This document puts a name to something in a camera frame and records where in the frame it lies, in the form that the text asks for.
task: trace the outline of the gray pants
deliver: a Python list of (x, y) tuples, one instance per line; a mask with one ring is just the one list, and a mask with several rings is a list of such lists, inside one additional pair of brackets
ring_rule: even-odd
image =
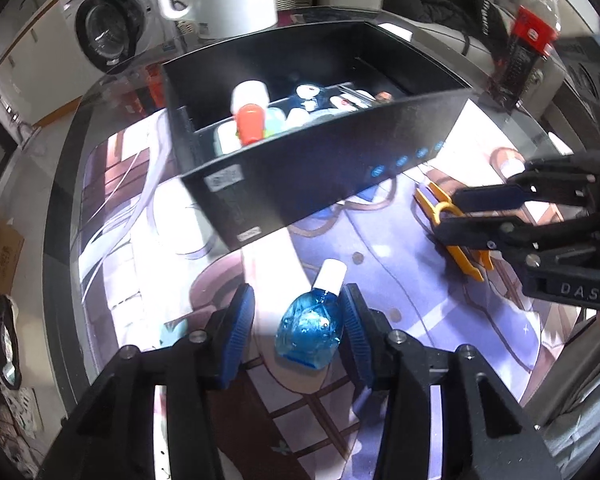
[(565, 480), (600, 443), (600, 327), (583, 322), (525, 406)]

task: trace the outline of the red cap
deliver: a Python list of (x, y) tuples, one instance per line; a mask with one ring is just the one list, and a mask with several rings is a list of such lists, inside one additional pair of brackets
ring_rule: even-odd
[(235, 122), (238, 125), (238, 138), (243, 146), (264, 138), (265, 113), (262, 107), (247, 104), (238, 110)]

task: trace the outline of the black box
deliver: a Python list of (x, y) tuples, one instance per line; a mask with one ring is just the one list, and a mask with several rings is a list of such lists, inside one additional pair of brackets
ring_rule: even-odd
[[(266, 30), (206, 46), (163, 70), (182, 181), (230, 250), (432, 158), (471, 93), (369, 22)], [(264, 82), (281, 107), (303, 83), (388, 91), (395, 100), (217, 157), (214, 130), (231, 115), (234, 87), (250, 79)]]

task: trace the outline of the table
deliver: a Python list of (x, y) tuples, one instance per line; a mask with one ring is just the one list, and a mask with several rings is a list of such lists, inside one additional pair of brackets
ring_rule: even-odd
[[(341, 19), (394, 23), (474, 88), (486, 83), (464, 57), (384, 12), (303, 9), (281, 16), (281, 23)], [(184, 37), (171, 51), (139, 56), (125, 73), (96, 85), (76, 113), (45, 232), (45, 247), (55, 247), (62, 256), (57, 259), (66, 262), (53, 273), (45, 269), (45, 279), (59, 283), (52, 292), (45, 288), (45, 318), (65, 404), (74, 404), (90, 380), (80, 370), (81, 351), (98, 370), (119, 346), (168, 346), (202, 328), (246, 281), (256, 293), (250, 344), (232, 386), (210, 396), (223, 461), (246, 479), (283, 474), (368, 480), (386, 396), (359, 386), (346, 348), (319, 371), (287, 363), (273, 348), (282, 313), (310, 288), (329, 257), (347, 263), (346, 281), (357, 282), (369, 307), (382, 310), (394, 328), (438, 348), (477, 346), (524, 403), (559, 355), (579, 309), (524, 298), (517, 277), (496, 254), (495, 269), (483, 271), (485, 282), (463, 275), (432, 240), (413, 193), (429, 181), (448, 191), (497, 184), (519, 171), (525, 157), (557, 153), (535, 121), (521, 113), (517, 120), (502, 122), (468, 100), (429, 164), (233, 253), (187, 195), (169, 156), (146, 208), (126, 229), (142, 200), (157, 139), (168, 128), (155, 63), (200, 46)], [(528, 203), (520, 214), (527, 221), (547, 222), (560, 219), (562, 212)], [(94, 260), (93, 251), (86, 250), (90, 240), (93, 246), (98, 237), (116, 232), (123, 235), (115, 249)], [(73, 310), (61, 308), (66, 304)], [(440, 398), (435, 392), (432, 398), (433, 479), (440, 474), (442, 427)], [(164, 410), (164, 396), (157, 392), (156, 463), (166, 478)]]

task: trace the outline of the yellow clamp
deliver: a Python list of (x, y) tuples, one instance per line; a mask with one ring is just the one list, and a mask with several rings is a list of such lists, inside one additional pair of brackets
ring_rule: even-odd
[[(449, 213), (455, 216), (464, 216), (464, 213), (458, 209), (458, 206), (454, 205), (451, 202), (451, 197), (445, 193), (437, 184), (430, 182), (429, 190), (433, 194), (434, 197), (438, 200), (438, 203), (434, 206), (427, 197), (424, 196), (424, 193), (419, 189), (416, 190), (414, 195), (416, 202), (420, 205), (424, 214), (427, 216), (430, 222), (433, 225), (440, 225), (440, 213), (443, 211), (448, 211)], [(458, 264), (458, 267), (465, 274), (471, 276), (477, 282), (483, 282), (484, 278), (482, 277), (482, 273), (480, 270), (475, 267), (469, 259), (464, 254), (464, 251), (458, 246), (447, 246), (446, 250), (449, 251), (449, 254), (453, 257), (453, 259)], [(477, 260), (480, 264), (487, 270), (493, 270), (493, 262), (491, 261), (491, 257), (489, 255), (489, 251), (477, 251)]]

